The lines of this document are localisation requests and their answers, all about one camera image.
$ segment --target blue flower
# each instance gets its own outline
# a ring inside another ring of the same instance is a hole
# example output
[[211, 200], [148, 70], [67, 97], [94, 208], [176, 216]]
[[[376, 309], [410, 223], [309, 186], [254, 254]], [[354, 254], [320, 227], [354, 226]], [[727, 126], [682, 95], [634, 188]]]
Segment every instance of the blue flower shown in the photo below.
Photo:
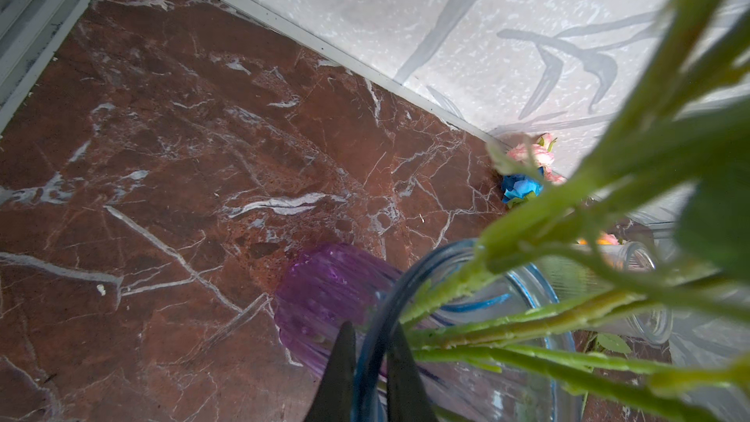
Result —
[[[544, 176], [544, 169], [539, 168], [539, 174]], [[527, 200], [527, 196], [531, 195], [531, 198], [535, 198], [543, 189], [543, 186], [537, 181], [528, 177], [526, 174], [510, 174], [502, 177], [502, 184], [500, 188], [503, 191], [502, 201], [510, 205], [518, 204], [522, 201]]]

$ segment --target green leaf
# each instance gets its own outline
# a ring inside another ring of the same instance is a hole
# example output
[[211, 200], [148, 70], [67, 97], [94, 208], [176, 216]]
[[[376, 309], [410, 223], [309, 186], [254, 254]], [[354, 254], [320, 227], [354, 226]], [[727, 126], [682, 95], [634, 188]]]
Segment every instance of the green leaf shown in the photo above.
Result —
[[584, 412], [586, 412], [586, 403], [589, 401], [589, 392], [586, 391], [584, 395], [584, 403], [580, 405], [580, 418], [584, 418]]
[[682, 211], [675, 239], [684, 251], [750, 282], [750, 156], [739, 147], [724, 154], [724, 160], [728, 162], [698, 184]]
[[628, 345], [628, 342], [625, 342], [625, 340], [620, 337], [616, 336], [614, 334], [610, 333], [599, 333], [596, 336], [596, 342], [601, 346], [604, 347], [608, 351], [617, 352], [619, 354], [629, 354], [632, 351], [630, 348], [630, 345]]
[[521, 198], [512, 198], [510, 201], [508, 201], [505, 205], [508, 206], [508, 209], [512, 209], [514, 205], [523, 203], [524, 199]]

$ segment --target ribbed purple glass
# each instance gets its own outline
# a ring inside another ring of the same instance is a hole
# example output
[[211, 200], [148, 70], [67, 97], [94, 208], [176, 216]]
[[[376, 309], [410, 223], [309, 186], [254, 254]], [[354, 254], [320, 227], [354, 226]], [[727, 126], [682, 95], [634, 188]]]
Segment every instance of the ribbed purple glass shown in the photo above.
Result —
[[317, 377], [345, 321], [358, 342], [378, 302], [401, 272], [382, 259], [346, 244], [303, 252], [276, 291], [274, 321], [281, 343]]

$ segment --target white wall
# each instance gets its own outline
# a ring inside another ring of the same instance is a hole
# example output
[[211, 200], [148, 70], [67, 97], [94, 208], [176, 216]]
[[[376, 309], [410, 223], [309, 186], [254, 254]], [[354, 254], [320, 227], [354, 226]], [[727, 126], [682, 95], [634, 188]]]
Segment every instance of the white wall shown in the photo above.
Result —
[[[499, 138], [559, 137], [569, 175], [657, 42], [665, 0], [255, 0]], [[737, 16], [730, 0], [714, 34]], [[719, 94], [712, 98], [725, 98]], [[638, 219], [669, 221], [685, 192]]]

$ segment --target clear glass vase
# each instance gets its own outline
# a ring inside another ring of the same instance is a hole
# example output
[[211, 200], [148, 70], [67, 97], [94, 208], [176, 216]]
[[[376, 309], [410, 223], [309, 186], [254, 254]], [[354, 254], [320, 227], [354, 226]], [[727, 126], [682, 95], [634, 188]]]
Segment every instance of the clear glass vase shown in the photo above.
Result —
[[[416, 290], [434, 286], [473, 257], [474, 240], [438, 248], [402, 274], [384, 261], [348, 245], [324, 245], [303, 254], [277, 291], [276, 324], [292, 356], [322, 375], [338, 328], [346, 320], [357, 330], [359, 360], [352, 421], [384, 420], [378, 381], [383, 356], [398, 317]], [[483, 321], [556, 303], [557, 296], [532, 265], [519, 267], [472, 297], [433, 314], [427, 325]], [[575, 351], [570, 333], [533, 342]], [[581, 398], [554, 381], [512, 367], [502, 372], [463, 363], [420, 363], [431, 402], [475, 422], [580, 419]]]
[[[583, 245], [573, 247], [584, 251], [589, 248]], [[649, 249], [638, 241], [600, 245], [598, 248], [613, 269], [631, 274], [648, 274], [656, 268]], [[549, 281], [560, 300], [612, 289], [612, 285], [606, 280], [571, 259], [547, 256], [539, 258], [534, 264]], [[667, 342], [672, 332], [672, 311], [669, 308], [654, 308], [639, 315], [606, 323], [591, 331], [635, 337], [652, 345], [660, 345]]]

